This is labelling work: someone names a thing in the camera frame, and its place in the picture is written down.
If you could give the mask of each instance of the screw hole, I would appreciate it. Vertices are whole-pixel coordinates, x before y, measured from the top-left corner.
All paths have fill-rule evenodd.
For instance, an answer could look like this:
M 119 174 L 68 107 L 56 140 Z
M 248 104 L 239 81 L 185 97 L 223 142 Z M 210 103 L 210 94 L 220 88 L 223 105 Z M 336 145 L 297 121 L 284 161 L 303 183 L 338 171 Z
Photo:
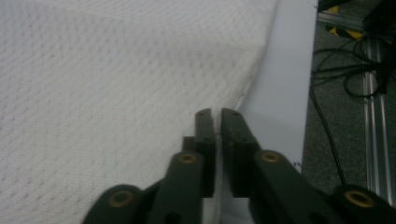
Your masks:
M 178 159 L 184 163 L 193 163 L 195 162 L 196 157 L 192 154 L 182 154 Z
M 134 199 L 132 192 L 128 190 L 120 190 L 108 198 L 108 204 L 112 207 L 123 207 L 129 204 Z
M 181 216 L 178 213 L 170 213 L 166 215 L 165 224 L 179 224 L 181 223 Z
M 262 159 L 264 161 L 277 162 L 279 161 L 279 156 L 273 152 L 264 152 L 262 153 Z
M 311 219 L 312 223 L 315 224 L 327 224 L 327 218 L 319 213 L 311 213 L 309 214 L 309 219 Z

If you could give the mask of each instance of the white cloth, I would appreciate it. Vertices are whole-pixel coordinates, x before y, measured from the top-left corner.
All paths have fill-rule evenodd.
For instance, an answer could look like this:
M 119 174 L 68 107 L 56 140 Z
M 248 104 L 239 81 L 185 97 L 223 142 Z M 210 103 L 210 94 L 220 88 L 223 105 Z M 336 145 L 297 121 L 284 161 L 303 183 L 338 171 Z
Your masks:
M 104 190 L 162 178 L 195 112 L 242 100 L 275 6 L 0 0 L 0 223 L 80 223 Z

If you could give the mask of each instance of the gray floor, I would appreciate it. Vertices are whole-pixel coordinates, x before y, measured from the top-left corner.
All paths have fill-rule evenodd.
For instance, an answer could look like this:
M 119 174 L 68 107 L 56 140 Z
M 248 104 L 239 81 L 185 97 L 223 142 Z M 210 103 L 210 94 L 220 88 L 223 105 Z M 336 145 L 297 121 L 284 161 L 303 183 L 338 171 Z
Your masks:
M 337 48 L 347 41 L 346 38 L 327 32 L 323 24 L 317 25 L 315 49 Z M 321 55 L 314 57 L 313 68 L 316 68 L 322 59 Z M 323 68 L 356 63 L 359 62 L 351 57 L 336 56 Z M 354 90 L 361 90 L 361 78 L 357 77 L 351 87 Z M 343 79 L 317 87 L 315 93 L 339 151 L 346 182 L 366 187 L 364 100 L 348 96 L 343 89 Z M 389 147 L 394 153 L 396 149 L 396 116 L 394 116 L 396 82 L 394 79 L 389 83 L 386 106 Z M 311 101 L 308 105 L 302 175 L 312 186 L 326 193 L 331 193 L 336 186 L 341 184 L 329 141 Z

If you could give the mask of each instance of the table surface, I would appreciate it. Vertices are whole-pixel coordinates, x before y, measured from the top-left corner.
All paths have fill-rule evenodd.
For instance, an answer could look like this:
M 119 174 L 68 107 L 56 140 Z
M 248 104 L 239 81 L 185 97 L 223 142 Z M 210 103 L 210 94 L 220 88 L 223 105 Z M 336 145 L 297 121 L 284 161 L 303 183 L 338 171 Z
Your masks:
M 318 0 L 279 0 L 258 75 L 239 108 L 263 149 L 284 154 L 298 170 L 304 149 Z M 224 180 L 221 223 L 253 223 L 247 199 Z

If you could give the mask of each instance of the textured fabric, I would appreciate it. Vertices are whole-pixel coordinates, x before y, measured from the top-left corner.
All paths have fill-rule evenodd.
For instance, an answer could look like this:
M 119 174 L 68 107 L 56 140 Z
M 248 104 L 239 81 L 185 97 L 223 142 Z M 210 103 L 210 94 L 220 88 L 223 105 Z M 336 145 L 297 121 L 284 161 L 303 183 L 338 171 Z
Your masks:
M 276 0 L 0 0 L 0 223 L 79 223 L 236 108 Z M 219 220 L 219 194 L 205 223 Z

